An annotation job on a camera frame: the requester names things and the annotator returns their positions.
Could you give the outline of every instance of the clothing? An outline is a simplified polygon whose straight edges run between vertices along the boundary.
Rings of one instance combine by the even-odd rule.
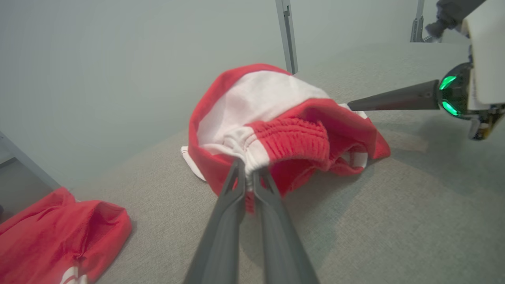
[[[255,64],[224,72],[205,93],[190,119],[188,153],[216,194],[240,158],[247,177],[270,167],[285,195],[317,169],[357,174],[390,150],[364,112],[282,69]]]
[[[62,187],[0,224],[0,283],[95,282],[130,232],[124,208]]]

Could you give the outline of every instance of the gray fabric surface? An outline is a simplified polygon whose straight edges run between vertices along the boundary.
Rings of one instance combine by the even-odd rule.
[[[347,102],[441,78],[467,46],[374,45],[297,77]],[[359,176],[317,173],[285,204],[321,283],[504,283],[504,126],[466,139],[443,111],[369,112],[392,150]],[[181,283],[216,196],[179,154],[182,132],[101,179],[80,200],[124,206],[133,232],[99,283]],[[262,283],[259,224],[240,232],[240,283]]]

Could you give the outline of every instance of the metal frame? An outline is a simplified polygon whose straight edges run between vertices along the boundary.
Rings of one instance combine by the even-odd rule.
[[[428,42],[428,43],[441,42],[442,41],[441,38],[434,39],[431,35],[428,35],[423,38],[423,29],[424,29],[423,10],[424,10],[424,0],[418,0],[416,17],[412,22],[412,32],[410,42]]]
[[[296,58],[296,46],[294,43],[293,18],[290,0],[275,0],[277,16],[281,29],[282,46],[286,69],[291,74],[298,72],[298,60]]]
[[[12,141],[10,141],[2,132],[0,132],[0,144],[4,145],[18,161],[27,167],[33,174],[40,178],[45,184],[52,189],[60,188],[61,186],[42,170],[32,159],[30,159],[21,149],[19,149]]]

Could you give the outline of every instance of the gray wall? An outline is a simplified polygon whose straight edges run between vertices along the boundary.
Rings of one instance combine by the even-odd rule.
[[[273,0],[1,1],[0,131],[74,187],[187,128],[220,72],[257,62],[285,68]]]
[[[300,72],[334,54],[409,42],[417,0],[291,0]]]

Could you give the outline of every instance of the red cloth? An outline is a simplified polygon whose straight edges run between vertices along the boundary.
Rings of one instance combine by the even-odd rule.
[[[95,282],[130,232],[124,208],[62,187],[0,224],[0,283]]]
[[[285,195],[317,169],[352,175],[367,159],[390,155],[364,112],[266,64],[232,69],[214,81],[191,116],[188,151],[216,194],[236,158],[248,177],[270,167]],[[251,198],[246,202],[251,211]]]

